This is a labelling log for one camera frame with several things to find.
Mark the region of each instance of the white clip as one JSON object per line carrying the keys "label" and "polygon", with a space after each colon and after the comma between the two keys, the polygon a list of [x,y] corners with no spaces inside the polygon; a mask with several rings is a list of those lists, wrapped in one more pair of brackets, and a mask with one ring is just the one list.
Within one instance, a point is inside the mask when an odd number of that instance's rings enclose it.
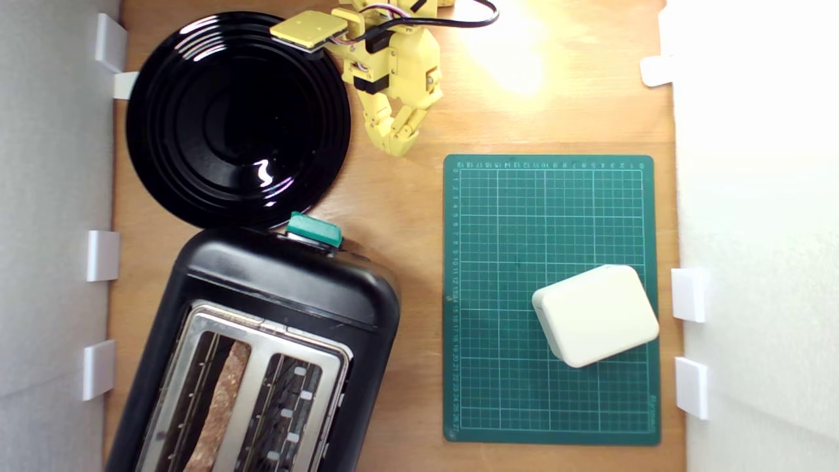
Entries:
{"label": "white clip", "polygon": [[673,81],[677,36],[673,11],[673,6],[667,6],[659,12],[661,54],[644,57],[641,60],[641,81],[647,87],[658,87]]}
{"label": "white clip", "polygon": [[673,269],[670,289],[673,293],[673,316],[685,321],[704,323],[708,275],[703,269]]}
{"label": "white clip", "polygon": [[113,339],[85,348],[81,399],[92,400],[114,386],[117,347]]}
{"label": "white clip", "polygon": [[128,31],[111,17],[99,13],[96,19],[96,60],[114,74],[124,71],[127,44]]}
{"label": "white clip", "polygon": [[87,281],[114,281],[119,277],[119,233],[87,233]]}
{"label": "white clip", "polygon": [[121,72],[113,75],[113,97],[117,100],[128,100],[134,89],[139,72]]}
{"label": "white clip", "polygon": [[676,405],[701,419],[708,419],[708,366],[676,358]]}

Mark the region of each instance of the gray wall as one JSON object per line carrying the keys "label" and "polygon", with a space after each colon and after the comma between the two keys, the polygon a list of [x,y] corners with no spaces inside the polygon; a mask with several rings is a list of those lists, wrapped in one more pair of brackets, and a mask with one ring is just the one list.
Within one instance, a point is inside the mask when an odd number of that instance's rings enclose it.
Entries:
{"label": "gray wall", "polygon": [[670,7],[681,264],[710,272],[688,472],[837,472],[839,4]]}
{"label": "gray wall", "polygon": [[7,0],[0,12],[0,471],[102,467],[101,397],[82,350],[105,339],[107,284],[85,281],[111,226],[112,74],[96,14],[118,0]]}

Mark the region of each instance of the toaster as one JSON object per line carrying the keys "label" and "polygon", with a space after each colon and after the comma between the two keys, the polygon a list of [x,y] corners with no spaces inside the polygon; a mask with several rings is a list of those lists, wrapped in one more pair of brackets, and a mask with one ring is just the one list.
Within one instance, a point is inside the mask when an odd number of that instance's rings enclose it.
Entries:
{"label": "toaster", "polygon": [[393,277],[296,213],[175,261],[106,470],[352,470],[399,323]]}

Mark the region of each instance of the black plate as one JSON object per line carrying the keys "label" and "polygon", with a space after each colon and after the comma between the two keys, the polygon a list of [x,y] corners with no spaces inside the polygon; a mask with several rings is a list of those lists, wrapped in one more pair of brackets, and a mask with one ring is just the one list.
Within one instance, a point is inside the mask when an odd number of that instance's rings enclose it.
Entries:
{"label": "black plate", "polygon": [[271,15],[212,15],[140,70],[128,150],[155,200],[202,228],[271,228],[328,190],[350,139],[347,92],[326,55],[271,39]]}

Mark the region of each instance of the wooden surface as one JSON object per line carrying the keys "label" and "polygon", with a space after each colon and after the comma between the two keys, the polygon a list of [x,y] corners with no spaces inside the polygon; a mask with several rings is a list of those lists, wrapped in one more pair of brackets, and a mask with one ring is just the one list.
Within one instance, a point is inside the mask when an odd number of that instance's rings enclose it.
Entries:
{"label": "wooden surface", "polygon": [[[456,14],[471,14],[458,0]],[[288,17],[325,1],[123,0],[128,69],[193,19],[233,9]],[[666,471],[685,468],[685,421],[675,406],[673,358],[681,327],[670,315],[677,265],[674,125],[670,90],[646,89],[638,61],[658,53],[664,0],[499,0],[501,19],[479,30],[433,29],[442,49],[442,101],[403,159],[375,150],[356,126],[347,162],[313,214],[340,224],[396,272],[402,321],[358,465],[361,471]],[[361,122],[351,98],[354,123]],[[109,337],[117,385],[107,398],[106,450],[116,429],[169,269],[197,229],[158,206],[133,173],[125,103],[116,105],[114,226],[120,278]],[[645,153],[655,159],[661,306],[663,440],[654,448],[448,443],[442,434],[442,165],[449,153]]]}

